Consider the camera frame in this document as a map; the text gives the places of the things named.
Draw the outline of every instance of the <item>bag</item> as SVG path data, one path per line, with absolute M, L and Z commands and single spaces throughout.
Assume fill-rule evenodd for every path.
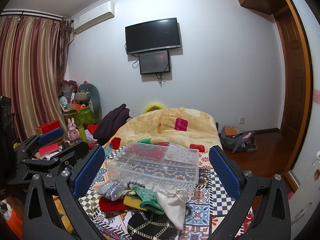
M 253 137 L 254 131 L 241 131 L 243 134 L 237 137 L 228 137 L 224 131 L 221 131 L 220 141 L 224 149 L 231 151 L 231 153 L 236 152 L 252 152 L 257 149 L 256 141 Z

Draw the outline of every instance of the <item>metal screw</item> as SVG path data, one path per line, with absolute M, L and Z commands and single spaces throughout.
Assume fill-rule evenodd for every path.
M 244 174 L 247 176 L 247 177 L 251 177 L 253 175 L 252 171 L 249 171 L 249 170 L 245 170 L 244 171 Z
M 68 170 L 64 170 L 63 172 L 61 172 L 62 177 L 66 177 L 70 174 L 70 171 Z
M 275 179 L 276 180 L 281 180 L 281 176 L 279 174 L 275 174 Z
M 32 176 L 32 179 L 33 179 L 33 180 L 37 180 L 37 179 L 39 179 L 39 178 L 40 178 L 40 175 L 39 175 L 39 174 L 35 174 L 35 175 Z

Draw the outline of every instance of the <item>curtain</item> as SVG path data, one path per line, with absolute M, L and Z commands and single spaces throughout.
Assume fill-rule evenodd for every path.
M 0 95 L 11 98 L 21 141 L 50 120 L 66 130 L 56 81 L 59 30 L 53 20 L 0 17 Z
M 62 85 L 64 80 L 64 75 L 67 70 L 67 60 L 68 60 L 68 51 L 69 51 L 69 41 L 70 34 L 72 32 L 71 27 L 71 18 L 63 17 L 60 23 L 60 30 L 58 36 L 58 53 L 57 53 L 57 61 L 58 61 L 58 71 L 57 71 L 57 82 Z

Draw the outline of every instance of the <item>bed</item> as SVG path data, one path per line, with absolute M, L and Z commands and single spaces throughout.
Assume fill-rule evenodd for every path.
M 103 147 L 106 148 L 109 143 L 112 144 L 113 140 L 117 141 L 119 149 L 111 152 L 86 196 L 79 199 L 88 216 L 107 239 L 131 239 L 127 231 L 127 223 L 134 210 L 101 212 L 96 200 L 98 195 L 95 193 L 100 185 L 111 178 L 108 162 L 131 141 L 199 149 L 199 181 L 187 204 L 191 214 L 186 216 L 183 230 L 178 231 L 172 239 L 206 240 L 235 202 L 235 199 L 225 192 L 209 161 L 210 147 L 214 145 L 221 147 L 215 121 L 209 114 L 184 107 L 151 111 L 127 122 Z M 252 220 L 251 209 L 237 235 L 246 232 Z

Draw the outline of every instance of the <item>white pouch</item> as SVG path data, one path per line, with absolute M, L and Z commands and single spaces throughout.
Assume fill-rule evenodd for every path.
M 157 191 L 157 201 L 174 226 L 178 230 L 182 230 L 184 217 L 186 215 L 188 191 L 184 188 L 175 188 L 169 191 L 159 189 Z

